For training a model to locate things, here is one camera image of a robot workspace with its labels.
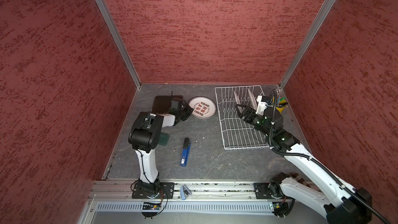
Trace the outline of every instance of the white plate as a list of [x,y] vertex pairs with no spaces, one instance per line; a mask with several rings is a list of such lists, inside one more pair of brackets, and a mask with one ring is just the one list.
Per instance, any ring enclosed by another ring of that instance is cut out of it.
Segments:
[[197,118],[211,118],[216,113],[216,105],[211,99],[196,97],[189,102],[193,108],[192,115]]
[[249,93],[249,97],[250,97],[250,102],[251,102],[251,107],[253,107],[254,110],[257,110],[257,103],[256,103],[256,99],[254,98],[253,93],[248,89],[248,93]]
[[240,105],[240,99],[239,99],[238,94],[237,94],[235,91],[234,91],[234,94],[235,94],[236,103],[237,103],[238,105]]

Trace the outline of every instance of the wallpaper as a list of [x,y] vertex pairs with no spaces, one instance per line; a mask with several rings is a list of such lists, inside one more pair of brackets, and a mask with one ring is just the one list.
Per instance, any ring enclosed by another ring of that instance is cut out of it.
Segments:
[[324,0],[105,0],[142,82],[277,84]]
[[0,222],[75,224],[134,83],[94,0],[0,12]]
[[337,0],[285,88],[314,155],[371,192],[391,223],[398,223],[397,1]]

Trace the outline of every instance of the white wire dish rack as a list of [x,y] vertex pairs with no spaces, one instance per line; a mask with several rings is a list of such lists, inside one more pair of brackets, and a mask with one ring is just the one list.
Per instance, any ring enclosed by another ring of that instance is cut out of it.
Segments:
[[239,97],[242,105],[251,106],[250,97],[247,90],[250,90],[254,98],[264,95],[261,86],[243,87],[216,87],[218,117],[220,119],[221,135],[224,148],[234,149],[253,149],[268,147],[266,137],[253,128],[252,125],[239,118],[236,112],[235,94]]

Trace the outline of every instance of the plate with red chinese characters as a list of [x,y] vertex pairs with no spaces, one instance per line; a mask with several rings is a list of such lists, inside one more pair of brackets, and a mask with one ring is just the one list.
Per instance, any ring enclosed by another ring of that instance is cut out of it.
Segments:
[[216,105],[211,99],[196,97],[189,102],[193,108],[192,115],[197,118],[211,118],[216,113]]

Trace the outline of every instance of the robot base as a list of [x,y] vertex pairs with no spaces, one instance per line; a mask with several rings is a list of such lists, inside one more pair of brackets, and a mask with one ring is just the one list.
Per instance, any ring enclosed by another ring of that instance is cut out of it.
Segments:
[[[163,198],[173,198],[173,193],[174,193],[174,183],[162,183],[160,182],[160,188],[163,189]],[[151,196],[147,194],[146,191],[142,190],[142,187],[140,184],[137,182],[134,185],[134,189],[132,191],[132,199],[160,199],[161,195],[157,194],[156,197],[150,198]]]

